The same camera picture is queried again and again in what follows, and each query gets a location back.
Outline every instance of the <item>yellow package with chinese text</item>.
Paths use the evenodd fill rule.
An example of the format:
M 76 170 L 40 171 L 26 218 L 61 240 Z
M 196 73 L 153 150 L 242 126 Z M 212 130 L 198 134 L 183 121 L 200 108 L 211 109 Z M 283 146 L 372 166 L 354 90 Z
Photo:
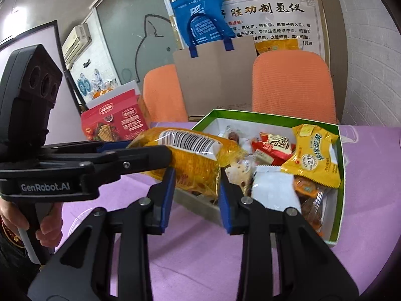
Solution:
M 286 40 L 266 40 L 255 43 L 256 51 L 259 54 L 274 50 L 299 50 L 298 40 L 288 38 Z
M 166 145 L 172 151 L 176 186 L 217 197 L 220 167 L 243 159 L 246 152 L 235 141 L 189 129 L 155 127 L 141 132 L 127 148 Z M 165 169 L 146 172 L 161 180 Z
M 338 188 L 341 179 L 333 149 L 338 135 L 311 124 L 301 124 L 292 130 L 297 139 L 295 152 L 281 166 L 281 171 L 306 177 L 331 188 Z

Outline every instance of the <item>red snack package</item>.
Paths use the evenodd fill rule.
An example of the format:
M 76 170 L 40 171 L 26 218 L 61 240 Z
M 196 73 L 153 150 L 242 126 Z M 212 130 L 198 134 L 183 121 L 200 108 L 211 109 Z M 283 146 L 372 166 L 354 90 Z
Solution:
M 295 145 L 290 143 L 287 137 L 261 132 L 260 138 L 262 141 L 254 140 L 251 143 L 256 157 L 259 155 L 261 159 L 266 163 L 270 163 L 270 165 L 282 165 L 290 159 Z M 261 152 L 269 157 L 262 157 Z

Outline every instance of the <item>screw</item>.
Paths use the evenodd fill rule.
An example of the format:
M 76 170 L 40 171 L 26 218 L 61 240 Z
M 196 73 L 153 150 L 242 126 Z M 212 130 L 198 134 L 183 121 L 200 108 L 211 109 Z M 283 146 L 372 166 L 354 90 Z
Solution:
M 92 162 L 81 162 L 81 163 L 79 164 L 79 166 L 92 166 L 92 165 L 93 165 Z
M 293 207 L 289 207 L 287 208 L 287 210 L 285 211 L 287 213 L 287 215 L 289 216 L 296 216 L 298 214 L 298 211 L 293 208 Z
M 97 217 L 97 216 L 100 216 L 100 215 L 102 215 L 102 214 L 104 213 L 104 209 L 101 208 L 101 207 L 95 208 L 93 211 L 95 212 L 94 215 L 95 215 L 96 217 Z
M 149 205 L 150 202 L 151 202 L 151 200 L 150 200 L 150 198 L 148 198 L 148 197 L 143 197 L 143 198 L 139 199 L 139 204 L 140 204 L 141 206 Z
M 253 203 L 253 199 L 251 197 L 248 196 L 243 196 L 241 198 L 241 203 L 243 203 L 244 205 L 250 205 Z

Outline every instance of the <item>barcode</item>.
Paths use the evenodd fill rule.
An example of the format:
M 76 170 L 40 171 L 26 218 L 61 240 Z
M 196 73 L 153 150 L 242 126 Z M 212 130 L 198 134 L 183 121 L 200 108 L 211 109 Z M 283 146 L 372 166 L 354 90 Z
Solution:
M 220 142 L 197 133 L 180 130 L 166 130 L 159 136 L 159 145 L 168 145 L 183 149 L 191 153 L 200 154 L 215 161 L 215 153 L 217 154 L 218 152 Z

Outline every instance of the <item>blue bag handle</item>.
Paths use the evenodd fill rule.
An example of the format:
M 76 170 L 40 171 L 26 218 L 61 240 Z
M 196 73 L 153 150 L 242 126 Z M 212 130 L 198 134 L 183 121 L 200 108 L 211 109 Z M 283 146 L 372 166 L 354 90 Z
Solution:
M 201 14 L 200 12 L 193 14 L 188 21 L 188 25 L 186 26 L 186 31 L 188 33 L 189 39 L 191 40 L 191 43 L 189 44 L 188 48 L 189 48 L 189 52 L 191 53 L 191 58 L 197 58 L 198 57 L 198 51 L 196 50 L 196 45 L 198 45 L 198 42 L 195 40 L 194 35 L 192 34 L 192 30 L 191 30 L 191 21 L 193 21 L 194 18 L 196 17 L 206 17 L 208 18 L 213 25 L 216 27 L 217 31 L 220 34 L 220 37 L 223 39 L 224 42 L 224 47 L 226 51 L 233 51 L 234 50 L 234 46 L 233 46 L 233 41 L 231 40 L 231 38 L 224 33 L 219 26 L 217 25 L 217 23 L 214 21 L 214 19 L 212 19 L 209 15 L 207 14 Z

